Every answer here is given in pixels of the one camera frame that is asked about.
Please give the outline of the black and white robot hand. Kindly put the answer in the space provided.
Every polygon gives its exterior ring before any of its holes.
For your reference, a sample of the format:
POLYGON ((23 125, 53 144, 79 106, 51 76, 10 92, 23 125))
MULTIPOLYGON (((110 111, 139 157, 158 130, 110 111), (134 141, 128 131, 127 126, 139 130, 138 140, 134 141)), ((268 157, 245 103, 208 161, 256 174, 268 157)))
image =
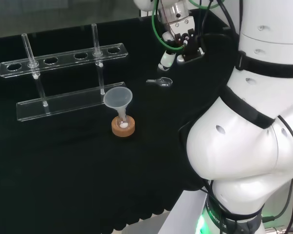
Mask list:
POLYGON ((174 62, 179 65, 190 63, 204 57, 201 38, 195 32, 192 16, 167 24, 168 30, 162 34, 162 40, 168 46, 158 64, 162 71, 168 71, 174 62))

